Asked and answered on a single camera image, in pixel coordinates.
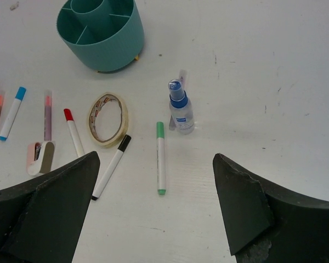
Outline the black capped white marker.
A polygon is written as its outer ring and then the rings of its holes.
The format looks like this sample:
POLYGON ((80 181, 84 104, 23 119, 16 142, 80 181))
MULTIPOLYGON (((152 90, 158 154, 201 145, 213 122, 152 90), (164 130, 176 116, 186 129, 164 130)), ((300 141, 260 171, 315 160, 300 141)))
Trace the black capped white marker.
POLYGON ((98 184, 96 185, 93 194, 92 200, 96 201, 102 194, 103 190, 105 189, 107 183, 109 182, 112 174, 114 173, 118 163, 120 162, 125 150, 127 149, 132 137, 126 134, 121 143, 119 144, 115 155, 113 156, 109 166, 107 167, 105 173, 102 175, 101 179, 99 180, 98 184))

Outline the blue capped white marker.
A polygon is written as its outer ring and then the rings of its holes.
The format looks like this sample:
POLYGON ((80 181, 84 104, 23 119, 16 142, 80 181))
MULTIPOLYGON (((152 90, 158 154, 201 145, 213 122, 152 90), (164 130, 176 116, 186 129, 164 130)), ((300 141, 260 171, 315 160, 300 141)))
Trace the blue capped white marker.
POLYGON ((21 102, 25 96, 26 88, 19 87, 16 96, 13 100, 13 103, 10 107, 9 113, 4 121, 3 127, 0 132, 0 141, 6 141, 6 139, 9 136, 10 130, 13 126, 13 123, 15 121, 16 115, 19 111, 21 102))

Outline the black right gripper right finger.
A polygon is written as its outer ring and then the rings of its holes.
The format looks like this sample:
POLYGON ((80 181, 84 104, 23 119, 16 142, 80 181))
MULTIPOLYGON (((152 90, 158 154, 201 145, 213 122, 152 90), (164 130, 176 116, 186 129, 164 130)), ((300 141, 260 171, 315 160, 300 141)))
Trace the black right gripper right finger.
POLYGON ((220 153, 213 170, 237 262, 329 262, 329 201, 291 191, 220 153))

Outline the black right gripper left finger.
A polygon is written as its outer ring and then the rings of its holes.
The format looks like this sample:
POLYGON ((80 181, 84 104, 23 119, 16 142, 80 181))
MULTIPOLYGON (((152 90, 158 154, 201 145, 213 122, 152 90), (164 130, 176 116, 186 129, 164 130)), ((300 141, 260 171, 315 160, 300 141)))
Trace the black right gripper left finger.
POLYGON ((99 167, 92 151, 0 190, 0 262, 72 262, 99 167))

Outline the green capped white marker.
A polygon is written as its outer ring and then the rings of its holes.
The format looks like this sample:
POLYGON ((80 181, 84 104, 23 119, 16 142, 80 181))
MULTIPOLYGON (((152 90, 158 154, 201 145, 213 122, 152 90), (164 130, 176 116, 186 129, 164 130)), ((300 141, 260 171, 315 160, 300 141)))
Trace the green capped white marker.
POLYGON ((157 192, 160 196, 166 194, 166 156, 165 130, 163 122, 156 123, 157 136, 157 192))

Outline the red capped white marker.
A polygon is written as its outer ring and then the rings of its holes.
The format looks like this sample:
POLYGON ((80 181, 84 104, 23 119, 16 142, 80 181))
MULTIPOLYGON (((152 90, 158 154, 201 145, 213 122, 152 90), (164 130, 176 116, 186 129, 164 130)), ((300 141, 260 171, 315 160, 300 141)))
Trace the red capped white marker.
POLYGON ((71 110, 68 109, 68 108, 65 108, 64 109, 64 115, 65 115, 67 125, 69 126, 69 130, 70 130, 72 141, 73 141, 73 144, 74 144, 74 147, 75 147, 75 150, 76 150, 76 154, 77 154, 78 157, 81 157, 81 156, 84 155, 84 149, 83 149, 81 139, 80 139, 80 136, 78 134, 77 127, 75 125, 75 121, 74 121, 74 118, 72 116, 71 110))

